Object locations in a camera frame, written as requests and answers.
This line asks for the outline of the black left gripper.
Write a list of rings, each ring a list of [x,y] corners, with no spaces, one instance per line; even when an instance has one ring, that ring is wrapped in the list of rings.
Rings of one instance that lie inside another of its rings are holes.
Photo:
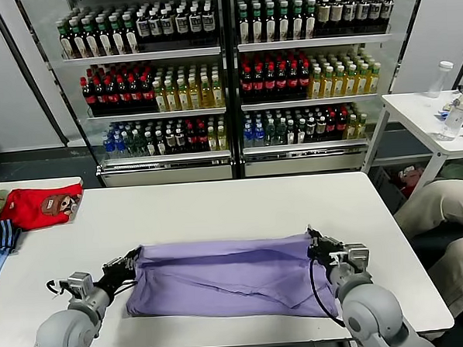
[[[117,263],[104,265],[102,267],[103,290],[107,293],[110,300],[114,300],[116,291],[126,282],[134,279],[134,270],[136,269],[139,258],[139,250],[135,248],[121,257]]]

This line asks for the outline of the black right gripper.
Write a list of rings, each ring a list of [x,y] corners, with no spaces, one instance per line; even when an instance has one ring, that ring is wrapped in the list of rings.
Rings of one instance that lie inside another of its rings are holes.
[[[310,225],[306,231],[311,238],[310,246],[307,249],[308,258],[315,259],[327,272],[330,272],[338,265],[338,256],[345,251],[344,243],[322,235]]]

